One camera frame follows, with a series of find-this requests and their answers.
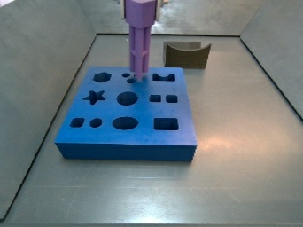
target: gray wall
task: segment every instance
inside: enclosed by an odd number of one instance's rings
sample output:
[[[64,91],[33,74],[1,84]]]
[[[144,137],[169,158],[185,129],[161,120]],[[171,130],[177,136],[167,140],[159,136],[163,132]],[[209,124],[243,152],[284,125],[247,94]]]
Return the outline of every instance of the gray wall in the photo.
[[[153,34],[237,35],[265,0],[169,0]],[[98,34],[127,34],[120,5],[113,0],[78,0]]]
[[[77,0],[14,1],[0,21],[2,219],[96,34]]]
[[[303,118],[303,1],[268,0],[241,40]]]

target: square hole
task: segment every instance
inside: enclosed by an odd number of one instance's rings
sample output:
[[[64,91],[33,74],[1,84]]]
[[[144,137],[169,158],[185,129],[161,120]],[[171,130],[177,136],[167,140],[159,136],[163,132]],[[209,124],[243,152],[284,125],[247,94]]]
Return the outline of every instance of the square hole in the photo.
[[[149,102],[160,103],[161,102],[161,96],[160,95],[149,95]]]
[[[155,118],[153,119],[155,130],[177,130],[179,123],[176,118]]]
[[[70,124],[69,124],[69,127],[70,128],[80,128],[84,124],[84,118],[73,118],[70,120]]]
[[[175,95],[165,96],[165,101],[168,103],[177,103],[177,96],[175,96]]]

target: purple cylinder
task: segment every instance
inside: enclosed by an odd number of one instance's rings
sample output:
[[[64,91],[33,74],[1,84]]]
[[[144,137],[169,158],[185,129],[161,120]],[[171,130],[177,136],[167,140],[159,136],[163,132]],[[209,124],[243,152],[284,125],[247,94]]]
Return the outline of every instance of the purple cylinder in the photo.
[[[125,20],[129,24],[129,65],[137,79],[148,72],[155,13],[156,0],[125,0]]]

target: rectangular hole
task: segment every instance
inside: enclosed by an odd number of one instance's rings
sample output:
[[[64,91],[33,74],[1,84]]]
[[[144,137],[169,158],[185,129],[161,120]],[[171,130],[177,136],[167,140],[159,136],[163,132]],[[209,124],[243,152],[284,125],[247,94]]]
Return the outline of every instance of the rectangular hole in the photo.
[[[177,130],[179,123],[176,118],[153,118],[155,130]]]
[[[175,96],[175,95],[165,96],[165,102],[167,103],[177,103],[177,96]]]
[[[161,102],[161,96],[160,95],[149,95],[149,102],[160,103]]]

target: blue foam block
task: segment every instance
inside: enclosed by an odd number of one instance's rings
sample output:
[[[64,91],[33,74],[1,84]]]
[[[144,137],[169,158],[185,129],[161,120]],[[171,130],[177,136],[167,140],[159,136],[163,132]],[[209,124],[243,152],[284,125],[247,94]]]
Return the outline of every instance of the blue foam block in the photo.
[[[180,68],[92,67],[56,138],[66,159],[191,161],[193,119]]]

